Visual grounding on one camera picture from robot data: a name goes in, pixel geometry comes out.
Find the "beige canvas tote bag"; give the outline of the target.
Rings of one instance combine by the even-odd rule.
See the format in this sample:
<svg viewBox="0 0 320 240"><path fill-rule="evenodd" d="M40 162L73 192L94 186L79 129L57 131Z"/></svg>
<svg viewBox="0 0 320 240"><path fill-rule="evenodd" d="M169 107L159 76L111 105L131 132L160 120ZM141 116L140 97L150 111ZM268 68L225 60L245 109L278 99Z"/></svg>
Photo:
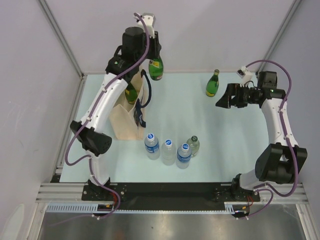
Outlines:
<svg viewBox="0 0 320 240"><path fill-rule="evenodd" d="M148 82L141 75L143 70L140 67L139 72L131 80L133 87L137 91L137 99L141 105L144 105L149 97ZM130 104L127 101L124 91L115 102L109 115L109 121L118 140L142 140L144 138L145 128L140 124L135 104Z"/></svg>

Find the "green bottle red label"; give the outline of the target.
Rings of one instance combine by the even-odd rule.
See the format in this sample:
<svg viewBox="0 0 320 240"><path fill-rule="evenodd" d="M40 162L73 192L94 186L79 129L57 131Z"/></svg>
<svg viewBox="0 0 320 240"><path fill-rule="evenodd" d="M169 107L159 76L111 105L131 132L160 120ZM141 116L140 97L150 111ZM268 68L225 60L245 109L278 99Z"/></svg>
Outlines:
<svg viewBox="0 0 320 240"><path fill-rule="evenodd" d="M148 72L152 80L159 81L162 79L164 73L164 64L161 57L149 60Z"/></svg>

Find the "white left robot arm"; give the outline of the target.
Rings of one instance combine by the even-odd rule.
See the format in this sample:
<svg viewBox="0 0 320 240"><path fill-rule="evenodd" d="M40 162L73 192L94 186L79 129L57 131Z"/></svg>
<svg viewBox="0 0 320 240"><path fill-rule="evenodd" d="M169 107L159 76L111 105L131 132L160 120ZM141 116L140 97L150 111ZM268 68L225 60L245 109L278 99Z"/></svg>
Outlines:
<svg viewBox="0 0 320 240"><path fill-rule="evenodd" d="M100 158L112 144L112 138L103 133L104 125L125 88L136 74L144 60L160 56L159 33L152 26L133 26L125 29L122 44L117 47L105 68L103 82L86 114L70 123L74 136L89 159L89 182L94 186L93 194L100 200L110 196L110 176L100 167Z"/></svg>

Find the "green glass bottle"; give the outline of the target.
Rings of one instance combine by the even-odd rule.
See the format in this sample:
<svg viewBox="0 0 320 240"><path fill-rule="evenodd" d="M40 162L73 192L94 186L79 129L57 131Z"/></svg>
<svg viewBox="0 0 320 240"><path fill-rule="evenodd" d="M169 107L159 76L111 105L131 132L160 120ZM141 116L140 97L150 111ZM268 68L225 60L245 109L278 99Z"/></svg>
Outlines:
<svg viewBox="0 0 320 240"><path fill-rule="evenodd" d="M135 87L129 83L124 91L125 94L125 98L127 100L127 102L131 105L134 105L137 98L138 98L138 93L137 90L135 89Z"/></svg>
<svg viewBox="0 0 320 240"><path fill-rule="evenodd" d="M212 77L209 79L206 85L205 93L208 97L214 97L219 89L219 73L218 69L215 69Z"/></svg>

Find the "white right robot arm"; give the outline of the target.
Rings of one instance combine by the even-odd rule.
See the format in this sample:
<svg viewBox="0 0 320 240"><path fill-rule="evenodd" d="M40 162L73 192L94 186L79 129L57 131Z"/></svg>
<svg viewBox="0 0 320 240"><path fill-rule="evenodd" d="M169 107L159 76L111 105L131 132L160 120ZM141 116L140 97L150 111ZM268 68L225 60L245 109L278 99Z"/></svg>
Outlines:
<svg viewBox="0 0 320 240"><path fill-rule="evenodd" d="M249 193L266 187L278 196L289 197L298 186L299 172L308 156L291 130L287 113L289 92L277 87L278 77L274 71L260 72L257 85L253 87L249 87L253 73L245 66L237 74L242 82L229 83L215 105L225 109L258 105L267 126L268 146L256 160L253 170L233 178L230 194L242 201Z"/></svg>

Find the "green glass bottle front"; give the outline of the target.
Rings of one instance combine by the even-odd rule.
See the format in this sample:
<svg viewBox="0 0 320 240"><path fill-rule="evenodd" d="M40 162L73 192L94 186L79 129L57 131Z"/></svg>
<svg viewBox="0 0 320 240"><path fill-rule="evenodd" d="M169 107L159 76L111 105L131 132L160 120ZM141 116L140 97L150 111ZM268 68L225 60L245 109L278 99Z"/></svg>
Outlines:
<svg viewBox="0 0 320 240"><path fill-rule="evenodd" d="M138 98L138 93L137 90L135 89L135 87L129 83L124 91L125 94L125 98L127 100L127 102L131 105L134 105L137 98Z"/></svg>

